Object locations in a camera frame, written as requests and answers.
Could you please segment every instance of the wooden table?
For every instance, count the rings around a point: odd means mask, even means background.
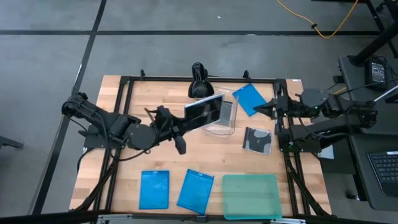
[[[96,103],[99,107],[107,111],[113,111],[119,81],[120,76],[104,76]],[[183,106],[193,102],[193,99],[187,97],[189,84],[189,82],[134,82],[129,114],[140,118],[142,123],[149,124],[150,119],[144,108],[153,110],[159,105],[164,105],[175,116],[183,117]],[[212,83],[212,85],[237,90],[244,86],[245,83]],[[287,80],[287,85],[289,95],[293,99],[295,99],[296,96],[294,95],[296,93],[302,92],[300,80]],[[274,96],[271,84],[255,83],[254,86],[266,101],[271,100]],[[120,113],[123,112],[126,91],[127,88],[124,88]],[[287,175],[277,138],[275,136],[272,137],[271,155],[268,156],[242,149],[246,126],[269,129],[273,133],[274,125],[275,121],[267,116],[257,113],[249,117],[238,106],[236,129],[229,138],[216,138],[209,136],[202,129],[197,129],[184,135],[184,139],[187,142],[187,153],[185,155],[181,156],[178,154],[173,141],[162,142],[159,146],[152,148],[151,153],[148,155],[119,163],[111,210],[123,213],[193,214],[194,212],[177,206],[178,196],[180,195],[187,169],[193,169],[215,177],[206,209],[206,214],[208,215],[223,215],[221,192],[221,178],[223,175],[275,174],[278,180],[283,214],[284,216],[291,216],[292,208]],[[129,157],[136,153],[137,151],[133,149],[125,149],[121,153],[121,158]],[[82,160],[70,208],[79,206],[98,182],[103,156],[104,150],[98,149],[87,154]],[[301,153],[301,161],[306,186],[323,209],[331,212],[319,161],[310,153]],[[170,171],[169,209],[139,210],[141,171],[154,169]],[[104,208],[107,192],[108,186],[105,186],[100,208]],[[295,192],[299,212],[303,213],[301,195],[297,186]]]

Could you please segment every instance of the gray floor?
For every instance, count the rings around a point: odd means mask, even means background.
[[[284,0],[310,17],[320,29],[339,25],[351,3]],[[0,29],[91,30],[100,0],[0,1]],[[391,18],[380,14],[385,25]],[[100,30],[310,30],[310,26],[275,1],[261,0],[132,0],[108,1]],[[358,5],[343,30],[377,30],[364,4]],[[81,85],[95,101],[103,75],[190,75],[202,62],[211,75],[300,78],[305,87],[327,88],[338,75],[338,57],[356,54],[372,37],[277,36],[97,36]],[[61,114],[70,94],[88,37],[0,35],[0,135],[24,141],[23,150],[0,152],[0,216],[25,215],[44,167]],[[383,47],[378,54],[391,56]],[[68,210],[83,138],[71,124],[47,197],[44,212]],[[397,212],[372,210],[367,203],[345,198],[353,181],[326,175],[335,215],[396,222]]]

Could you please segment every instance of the black desk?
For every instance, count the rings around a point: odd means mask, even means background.
[[[397,59],[388,59],[388,62],[393,69],[398,71],[398,63],[394,63],[394,61],[398,62]],[[364,85],[363,67],[355,67],[349,62],[347,57],[340,58],[339,65],[348,89]],[[350,94],[353,100],[359,101],[373,100],[380,95],[379,92],[375,92],[367,88],[352,91]],[[397,105],[391,106],[392,112],[380,110],[377,120],[395,119],[395,121],[392,122],[396,123],[398,120],[398,107]],[[353,153],[353,157],[356,162],[356,168],[358,170],[357,174],[359,175],[360,181],[363,184],[363,190],[366,194],[366,198],[373,209],[398,211],[398,197],[386,197],[383,194],[368,159],[368,153],[370,152],[398,150],[398,136],[377,133],[378,130],[372,134],[354,134],[349,138],[351,151]]]

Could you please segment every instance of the blue case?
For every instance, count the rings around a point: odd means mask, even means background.
[[[232,95],[235,97],[235,99],[238,96],[239,104],[249,116],[257,113],[257,111],[253,109],[255,106],[263,105],[266,103],[264,98],[251,83],[236,90],[232,93]]]
[[[177,205],[204,215],[214,177],[187,170]]]
[[[168,209],[170,172],[146,170],[141,172],[139,209]]]

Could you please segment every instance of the teal plastic container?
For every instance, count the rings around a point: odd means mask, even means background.
[[[276,176],[224,175],[223,211],[227,220],[282,218]]]

